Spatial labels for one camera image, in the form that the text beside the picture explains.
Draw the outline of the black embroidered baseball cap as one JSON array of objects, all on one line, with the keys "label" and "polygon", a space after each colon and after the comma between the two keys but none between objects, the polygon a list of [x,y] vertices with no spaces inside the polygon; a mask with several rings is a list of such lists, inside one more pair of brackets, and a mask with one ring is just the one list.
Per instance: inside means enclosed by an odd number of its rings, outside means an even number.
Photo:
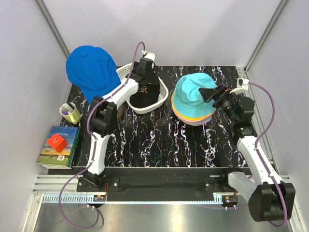
[{"label": "black embroidered baseball cap", "polygon": [[160,86],[147,84],[139,92],[130,97],[130,104],[135,108],[145,108],[158,101]]}]

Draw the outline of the teal hat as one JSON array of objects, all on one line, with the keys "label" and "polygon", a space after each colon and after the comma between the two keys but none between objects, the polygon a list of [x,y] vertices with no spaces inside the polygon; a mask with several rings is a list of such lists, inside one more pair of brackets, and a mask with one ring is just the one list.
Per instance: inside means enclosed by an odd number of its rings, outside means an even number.
[{"label": "teal hat", "polygon": [[206,73],[193,73],[182,76],[171,97],[172,107],[187,117],[202,117],[214,113],[214,101],[205,103],[199,88],[216,88],[216,82]]}]

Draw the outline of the orange bucket hat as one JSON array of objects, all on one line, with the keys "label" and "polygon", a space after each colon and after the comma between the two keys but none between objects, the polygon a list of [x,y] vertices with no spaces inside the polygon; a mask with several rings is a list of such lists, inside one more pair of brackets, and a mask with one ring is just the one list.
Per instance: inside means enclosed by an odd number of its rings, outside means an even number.
[{"label": "orange bucket hat", "polygon": [[202,117],[187,117],[187,116],[184,116],[184,115],[180,114],[180,113],[179,113],[176,109],[174,109],[174,108],[172,108],[172,110],[173,110],[174,114],[175,114],[177,117],[179,117],[180,119],[185,119],[185,120],[190,120],[190,121],[203,120],[203,119],[208,118],[208,117],[210,117],[210,116],[213,115],[213,113],[211,113],[211,114],[208,114],[208,115],[202,116]]}]

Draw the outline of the pink bucket hat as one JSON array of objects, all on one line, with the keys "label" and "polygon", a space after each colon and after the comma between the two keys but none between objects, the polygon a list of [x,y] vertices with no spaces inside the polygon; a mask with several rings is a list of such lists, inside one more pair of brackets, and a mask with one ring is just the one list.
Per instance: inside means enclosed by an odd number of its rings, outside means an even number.
[{"label": "pink bucket hat", "polygon": [[179,116],[178,119],[181,120],[182,122],[186,123],[186,124],[189,124],[189,125],[193,125],[193,124],[194,125],[201,125],[201,124],[204,124],[204,123],[211,121],[212,115],[210,115],[209,117],[199,119],[199,120],[186,119],[186,118],[183,118],[181,116]]}]

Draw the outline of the blue hat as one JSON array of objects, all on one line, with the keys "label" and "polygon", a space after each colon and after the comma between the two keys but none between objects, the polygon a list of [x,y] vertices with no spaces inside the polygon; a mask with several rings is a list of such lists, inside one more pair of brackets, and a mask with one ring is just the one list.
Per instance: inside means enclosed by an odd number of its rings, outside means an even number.
[{"label": "blue hat", "polygon": [[94,97],[112,92],[121,84],[116,69],[109,53],[91,45],[75,48],[66,61],[68,80],[79,87],[88,103]]}]

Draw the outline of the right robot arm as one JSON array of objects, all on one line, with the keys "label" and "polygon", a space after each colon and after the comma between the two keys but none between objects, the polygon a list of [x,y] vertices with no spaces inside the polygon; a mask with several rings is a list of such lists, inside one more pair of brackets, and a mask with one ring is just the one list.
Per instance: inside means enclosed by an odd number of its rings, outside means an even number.
[{"label": "right robot arm", "polygon": [[292,183],[283,181],[260,146],[261,137],[252,124],[254,100],[237,96],[236,90],[223,85],[214,89],[200,88],[199,93],[205,103],[221,108],[231,121],[230,139],[244,156],[253,176],[250,180],[240,169],[228,168],[219,179],[220,188],[240,193],[254,221],[284,227],[292,215],[295,188]]}]

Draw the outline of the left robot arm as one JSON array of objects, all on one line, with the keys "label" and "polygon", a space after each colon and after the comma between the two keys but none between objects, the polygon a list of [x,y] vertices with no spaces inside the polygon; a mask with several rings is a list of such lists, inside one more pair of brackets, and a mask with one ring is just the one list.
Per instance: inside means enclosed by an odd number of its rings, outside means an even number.
[{"label": "left robot arm", "polygon": [[120,81],[108,93],[93,98],[91,112],[87,119],[87,132],[91,136],[91,147],[87,174],[90,175],[87,185],[93,191],[104,187],[104,179],[99,175],[105,169],[105,155],[111,134],[117,127],[117,110],[131,98],[140,97],[145,108],[155,109],[158,102],[161,79],[155,72],[155,54],[148,52],[139,61],[121,67],[129,69],[129,73],[116,77]]}]

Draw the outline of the white plastic basket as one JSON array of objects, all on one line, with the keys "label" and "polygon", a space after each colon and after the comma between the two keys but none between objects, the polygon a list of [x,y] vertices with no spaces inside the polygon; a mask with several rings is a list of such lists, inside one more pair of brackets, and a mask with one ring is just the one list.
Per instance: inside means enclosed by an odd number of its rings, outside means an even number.
[{"label": "white plastic basket", "polygon": [[[116,72],[118,73],[118,76],[121,80],[121,82],[124,82],[126,80],[126,76],[129,74],[130,68],[131,68],[132,63],[129,63],[127,65],[124,65],[120,68],[117,68]],[[162,81],[161,78],[159,78],[159,83],[160,83],[160,93],[158,96],[158,100],[156,103],[144,107],[144,108],[137,108],[134,107],[133,105],[131,105],[130,100],[126,100],[126,103],[128,104],[128,106],[137,114],[143,115],[146,113],[149,113],[157,108],[159,108],[160,106],[162,106],[165,102],[165,100],[168,98],[169,95],[169,91],[168,88],[166,87],[166,85],[164,84],[164,82]]]}]

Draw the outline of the cream mannequin head stand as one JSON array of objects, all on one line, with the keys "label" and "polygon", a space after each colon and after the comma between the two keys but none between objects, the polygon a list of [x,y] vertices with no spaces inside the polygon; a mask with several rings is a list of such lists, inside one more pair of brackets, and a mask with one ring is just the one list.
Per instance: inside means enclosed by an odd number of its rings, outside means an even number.
[{"label": "cream mannequin head stand", "polygon": [[123,107],[119,107],[118,110],[117,110],[117,122],[121,122],[124,118],[124,110],[123,110]]}]

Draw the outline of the yellow tape cup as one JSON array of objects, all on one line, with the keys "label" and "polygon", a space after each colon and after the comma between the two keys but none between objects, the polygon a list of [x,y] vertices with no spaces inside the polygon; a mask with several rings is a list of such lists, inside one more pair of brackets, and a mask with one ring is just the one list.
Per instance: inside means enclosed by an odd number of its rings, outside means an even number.
[{"label": "yellow tape cup", "polygon": [[60,114],[68,122],[76,125],[81,120],[81,114],[72,102],[64,103],[59,109]]}]

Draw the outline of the red cube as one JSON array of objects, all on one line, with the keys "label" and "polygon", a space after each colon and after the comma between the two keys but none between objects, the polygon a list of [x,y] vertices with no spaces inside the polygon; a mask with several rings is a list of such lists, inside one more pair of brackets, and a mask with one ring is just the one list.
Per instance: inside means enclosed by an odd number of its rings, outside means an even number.
[{"label": "red cube", "polygon": [[47,144],[58,153],[61,153],[68,145],[66,140],[57,133],[47,141]]}]

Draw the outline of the landscape cover book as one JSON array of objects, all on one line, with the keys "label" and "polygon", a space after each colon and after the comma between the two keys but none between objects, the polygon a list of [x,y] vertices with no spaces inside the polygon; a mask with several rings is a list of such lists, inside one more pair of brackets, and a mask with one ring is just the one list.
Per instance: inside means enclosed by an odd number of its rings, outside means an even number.
[{"label": "landscape cover book", "polygon": [[[56,133],[68,143],[67,147],[61,153],[58,153],[47,144],[47,141]],[[38,156],[37,164],[47,169],[71,169],[78,139],[78,127],[53,126]]]}]

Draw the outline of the left aluminium frame post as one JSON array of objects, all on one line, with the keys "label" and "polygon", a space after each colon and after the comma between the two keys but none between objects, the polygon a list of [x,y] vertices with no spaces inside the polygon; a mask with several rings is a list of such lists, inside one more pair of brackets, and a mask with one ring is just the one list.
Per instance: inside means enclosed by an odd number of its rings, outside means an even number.
[{"label": "left aluminium frame post", "polygon": [[51,13],[49,12],[45,2],[43,0],[35,0],[36,5],[39,8],[39,11],[41,12],[43,18],[45,19],[52,35],[54,36],[60,50],[62,51],[65,58],[68,58],[70,55],[69,49],[67,48],[53,18]]}]

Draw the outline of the aluminium frame post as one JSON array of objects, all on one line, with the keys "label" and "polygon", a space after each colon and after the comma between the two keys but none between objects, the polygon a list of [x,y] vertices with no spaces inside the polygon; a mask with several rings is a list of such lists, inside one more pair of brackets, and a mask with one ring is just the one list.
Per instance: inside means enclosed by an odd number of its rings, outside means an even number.
[{"label": "aluminium frame post", "polygon": [[263,48],[265,42],[267,41],[270,33],[274,29],[278,19],[280,18],[281,14],[283,13],[284,9],[288,5],[290,1],[289,0],[280,0],[279,4],[277,5],[272,17],[270,18],[265,30],[262,33],[262,36],[260,37],[255,49],[253,50],[249,60],[247,61],[246,65],[244,66],[245,72],[248,72],[253,65],[255,59],[257,58],[259,52]]},{"label": "aluminium frame post", "polygon": [[43,0],[35,0],[36,5],[39,8],[39,11],[41,12],[43,18],[45,19],[52,35],[54,36],[60,50],[62,51],[65,58],[68,58],[70,55],[69,49],[67,48],[53,18],[51,13],[49,12],[45,2]]}]

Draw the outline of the right aluminium frame post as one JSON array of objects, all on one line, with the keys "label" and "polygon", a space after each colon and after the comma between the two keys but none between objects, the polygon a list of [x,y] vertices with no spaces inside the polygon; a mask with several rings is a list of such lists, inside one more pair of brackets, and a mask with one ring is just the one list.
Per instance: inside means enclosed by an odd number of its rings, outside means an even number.
[{"label": "right aluminium frame post", "polygon": [[253,50],[249,60],[247,61],[246,65],[244,66],[245,72],[248,72],[253,65],[255,59],[257,58],[259,52],[263,48],[265,42],[267,41],[270,33],[274,29],[278,19],[280,18],[281,14],[283,13],[284,9],[288,5],[290,1],[289,0],[280,0],[279,4],[277,5],[272,17],[270,18],[265,30],[262,33],[262,36],[260,37],[255,49]]}]

